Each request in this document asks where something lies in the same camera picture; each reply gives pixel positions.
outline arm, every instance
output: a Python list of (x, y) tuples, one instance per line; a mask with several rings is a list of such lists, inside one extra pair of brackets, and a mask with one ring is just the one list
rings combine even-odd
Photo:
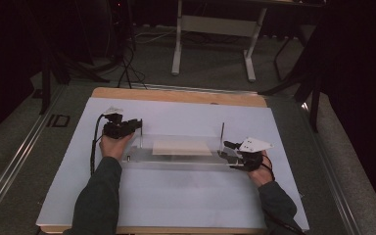
[[(302, 232), (298, 233), (291, 230), (296, 228), (296, 231), (302, 231), (294, 220), (297, 208), (292, 199), (276, 181), (263, 184), (258, 188), (258, 191), (268, 234), (303, 234)], [(279, 222), (293, 228), (285, 228)]]
[(268, 234), (304, 234), (294, 220), (295, 203), (273, 179), (270, 159), (264, 157), (263, 164), (268, 167), (260, 166), (248, 174), (258, 187)]
[(119, 140), (103, 136), (103, 159), (75, 202), (71, 229), (64, 234), (116, 234), (118, 225), (118, 186), (121, 159), (128, 135)]

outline white tabletop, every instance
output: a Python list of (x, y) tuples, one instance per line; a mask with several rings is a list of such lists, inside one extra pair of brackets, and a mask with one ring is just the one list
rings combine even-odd
[[(269, 108), (90, 98), (47, 194), (38, 226), (70, 226), (73, 207), (90, 177), (91, 142), (98, 116), (110, 106), (123, 120), (143, 119), (144, 134), (219, 136), (269, 142), (276, 180), (298, 208), (295, 221), (308, 230), (305, 211)], [(99, 131), (106, 121), (102, 119)], [(96, 149), (96, 163), (101, 159)], [(243, 171), (123, 164), (119, 227), (264, 228), (259, 192)]]

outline gray sleeve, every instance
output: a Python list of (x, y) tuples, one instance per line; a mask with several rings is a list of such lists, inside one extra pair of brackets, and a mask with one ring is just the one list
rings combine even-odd
[(276, 181), (266, 183), (258, 188), (261, 200), (261, 208), (264, 212), (264, 221), (267, 226), (268, 234), (299, 234), (291, 229), (296, 228), (297, 231), (302, 229), (294, 220), (297, 208), (292, 199), (279, 186)]
[(63, 234), (116, 234), (121, 166), (104, 157), (75, 202), (71, 229)]

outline metal rail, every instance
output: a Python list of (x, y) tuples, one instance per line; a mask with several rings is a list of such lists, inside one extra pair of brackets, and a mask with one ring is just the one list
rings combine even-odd
[[(145, 89), (142, 84), (135, 83), (132, 84), (133, 88)], [(242, 95), (258, 95), (256, 91), (229, 91), (229, 90), (216, 90), (216, 89), (206, 89), (206, 88), (194, 88), (194, 87), (183, 87), (183, 86), (167, 86), (167, 85), (153, 85), (145, 84), (146, 88), (149, 90), (168, 90), (168, 91), (185, 91), (185, 92), (200, 92), (200, 93), (217, 93), (217, 94), (242, 94)]]
[(341, 185), (335, 174), (335, 171), (333, 167), (331, 166), (327, 151), (323, 147), (320, 137), (316, 133), (313, 132), (309, 124), (309, 121), (308, 121), (309, 110), (307, 108), (306, 103), (302, 105), (300, 113), (302, 114), (305, 127), (308, 129), (308, 131), (312, 133), (311, 137), (312, 137), (313, 143), (316, 145), (316, 148), (319, 152), (319, 157), (322, 163), (322, 168), (325, 172), (326, 182), (328, 183), (329, 189), (331, 190), (332, 197), (335, 200), (335, 204), (337, 205), (337, 209), (341, 215), (344, 226), (347, 229), (347, 233), (350, 235), (361, 234), (359, 227), (356, 224), (355, 218), (353, 217), (353, 212), (350, 206), (348, 205), (347, 198), (345, 197), (344, 192), (341, 188)]
[(12, 157), (11, 162), (7, 165), (5, 170), (0, 175), (0, 204), (3, 198), (5, 197), (6, 193), (8, 192), (9, 188), (11, 187), (12, 183), (14, 182), (24, 162), (26, 161), (30, 151), (32, 150), (32, 147), (34, 146), (36, 140), (41, 134), (43, 128), (45, 127), (45, 123), (49, 118), (51, 110), (54, 108), (55, 104), (57, 103), (58, 99), (63, 94), (65, 89), (65, 85), (59, 85), (56, 88), (54, 95), (52, 97), (52, 105), (49, 107), (46, 113), (38, 117), (37, 121), (35, 122), (32, 129), (26, 136), (25, 140), (22, 142), (21, 146), (19, 147), (15, 155)]

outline wooden table edge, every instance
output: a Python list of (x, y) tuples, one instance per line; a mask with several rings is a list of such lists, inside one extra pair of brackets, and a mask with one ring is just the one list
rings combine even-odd
[[(70, 226), (40, 226), (49, 234), (62, 234)], [(118, 227), (116, 234), (263, 234), (263, 228), (219, 228), (219, 227)]]
[(142, 90), (98, 87), (93, 90), (91, 97), (262, 108), (267, 107), (264, 98), (257, 93), (252, 92), (244, 94), (226, 94), (198, 91)]

